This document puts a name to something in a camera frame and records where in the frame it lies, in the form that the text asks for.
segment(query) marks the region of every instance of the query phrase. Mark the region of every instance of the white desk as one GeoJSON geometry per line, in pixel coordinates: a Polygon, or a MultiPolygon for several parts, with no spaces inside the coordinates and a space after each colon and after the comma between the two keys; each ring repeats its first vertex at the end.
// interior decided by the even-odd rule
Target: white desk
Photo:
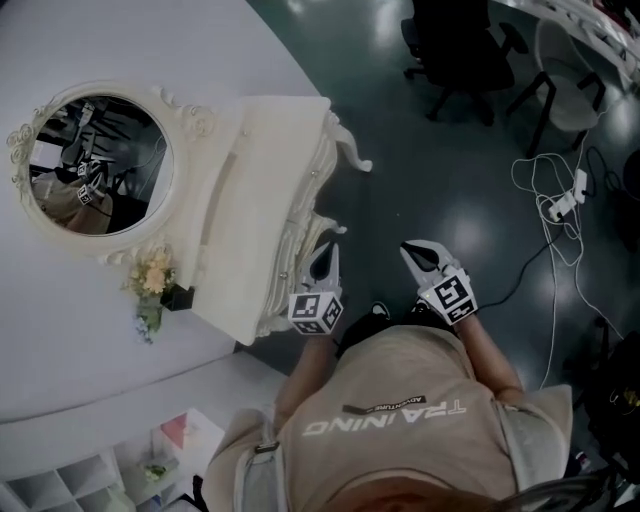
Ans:
{"type": "Polygon", "coordinates": [[[634,39],[615,21],[583,0],[495,0],[541,19],[553,20],[567,32],[591,46],[620,73],[623,85],[640,83],[640,40],[634,39]]]}

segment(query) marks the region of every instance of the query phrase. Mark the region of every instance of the ornate mirror frame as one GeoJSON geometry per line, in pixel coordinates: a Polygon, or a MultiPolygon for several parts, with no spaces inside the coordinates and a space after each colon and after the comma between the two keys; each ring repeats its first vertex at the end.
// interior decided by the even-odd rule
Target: ornate mirror frame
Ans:
{"type": "Polygon", "coordinates": [[[242,121],[242,109],[238,105],[217,111],[200,106],[177,106],[173,96],[160,87],[144,90],[109,81],[80,84],[37,108],[30,123],[9,135],[7,145],[13,164],[11,180],[29,218],[47,237],[102,263],[120,263],[123,259],[135,257],[141,250],[164,244],[167,237],[171,238],[172,233],[180,231],[177,238],[191,242],[187,248],[178,248],[179,252],[186,251],[190,255],[185,261],[190,280],[195,271],[201,224],[204,223],[217,178],[241,131],[242,121]],[[127,230],[110,235],[88,236],[57,225],[38,207],[29,178],[29,161],[36,136],[46,121],[60,107],[87,96],[113,96],[145,110],[165,136],[165,158],[173,160],[171,184],[156,211],[127,230]],[[183,222],[180,219],[174,221],[172,216],[181,217],[183,222]],[[184,222],[187,217],[190,219],[188,224],[184,222]]]}

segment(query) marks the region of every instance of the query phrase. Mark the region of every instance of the white ornate vanity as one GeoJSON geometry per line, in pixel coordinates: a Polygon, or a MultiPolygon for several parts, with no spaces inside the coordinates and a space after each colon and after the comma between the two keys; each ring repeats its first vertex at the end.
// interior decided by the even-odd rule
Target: white ornate vanity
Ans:
{"type": "MultiPolygon", "coordinates": [[[[120,264],[169,246],[176,283],[185,290],[195,288],[193,312],[250,345],[258,336],[289,328],[280,315],[294,288],[298,264],[310,254],[323,231],[343,230],[335,221],[313,211],[317,193],[335,169],[337,146],[343,148],[354,167],[371,170],[371,162],[359,159],[352,135],[329,107],[329,100],[321,97],[247,97],[212,110],[177,106],[162,89],[142,91],[112,82],[82,84],[37,109],[30,124],[9,136],[12,180],[32,221],[71,250],[106,264],[120,264]],[[91,100],[89,106],[87,102],[83,106],[84,98],[91,100]],[[65,110],[65,105],[77,108],[65,110]],[[144,113],[136,117],[141,141],[150,130],[143,116],[150,117],[162,134],[149,158],[152,162],[160,155],[153,171],[128,163],[126,172],[119,172],[117,158],[111,158],[132,151],[129,147],[135,140],[131,136],[122,140],[115,136],[117,126],[126,125],[125,116],[133,115],[127,110],[131,105],[144,113]],[[87,114],[91,108],[100,111],[100,117],[93,112],[87,114]],[[52,123],[52,116],[61,109],[64,115],[55,119],[58,124],[52,123]],[[77,125],[87,118],[89,128],[78,129],[77,125]],[[60,123],[64,129],[56,128],[60,123]],[[68,228],[72,223],[63,226],[59,219],[52,221],[54,208],[46,202],[50,200],[47,194],[51,184],[45,196],[38,192],[36,197],[34,192],[34,183],[51,175],[47,169],[33,165],[33,152],[34,147],[41,151],[41,145],[49,144],[42,141],[41,132],[59,129],[66,133],[67,125],[73,125],[73,135],[61,143],[65,168],[56,167],[58,176],[82,169],[83,164],[74,167],[71,162],[74,144],[81,147],[78,161],[91,157],[96,169],[96,162],[102,165],[104,161],[110,169],[116,169],[100,171],[104,179],[96,171],[98,181],[103,179],[106,185],[102,190],[96,187],[93,197],[98,202],[91,201],[88,214],[108,217],[113,224],[115,213],[104,211],[105,201],[113,196],[114,205],[120,202],[118,191],[123,186],[116,185],[124,175],[125,179],[133,177],[134,192],[142,189],[129,194],[127,199],[134,205],[148,195],[148,183],[153,180],[143,218],[125,229],[97,235],[73,231],[68,228]],[[160,140],[166,145],[162,153],[160,140]],[[104,149],[103,156],[94,145],[104,149]],[[110,196],[106,199],[105,190],[110,196]]],[[[67,185],[60,187],[70,194],[67,185]]],[[[136,219],[131,215],[128,218],[129,222],[136,219]]]]}

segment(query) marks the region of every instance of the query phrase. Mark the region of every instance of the vanity table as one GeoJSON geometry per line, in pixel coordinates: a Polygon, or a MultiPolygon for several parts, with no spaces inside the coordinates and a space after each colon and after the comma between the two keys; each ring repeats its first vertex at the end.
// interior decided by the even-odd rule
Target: vanity table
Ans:
{"type": "MultiPolygon", "coordinates": [[[[37,109],[8,144],[12,181],[45,235],[103,264],[130,264],[168,247],[176,283],[195,289],[193,312],[245,345],[290,328],[282,315],[301,262],[325,230],[345,231],[314,212],[338,146],[356,169],[372,167],[360,160],[326,98],[246,97],[210,109],[176,105],[160,88],[114,82],[64,91],[37,109]],[[47,215],[52,209],[32,191],[29,158],[38,133],[65,104],[105,96],[138,106],[162,132],[166,150],[153,184],[162,184],[164,199],[127,229],[90,236],[47,215]]],[[[118,198],[118,191],[106,193],[118,198]]]]}

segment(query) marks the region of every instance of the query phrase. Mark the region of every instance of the beige t-shirt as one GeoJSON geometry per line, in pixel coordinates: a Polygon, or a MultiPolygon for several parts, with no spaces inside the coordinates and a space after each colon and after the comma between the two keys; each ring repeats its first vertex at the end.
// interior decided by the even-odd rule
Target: beige t-shirt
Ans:
{"type": "MultiPolygon", "coordinates": [[[[557,416],[568,442],[570,393],[551,395],[533,401],[552,421],[557,416]]],[[[259,413],[245,411],[228,429],[203,486],[211,510],[231,510],[235,463],[259,444],[260,422],[259,413]]],[[[462,343],[438,329],[392,327],[348,350],[278,439],[295,512],[313,512],[342,489],[389,476],[495,499],[516,492],[493,394],[475,380],[462,343]]]]}

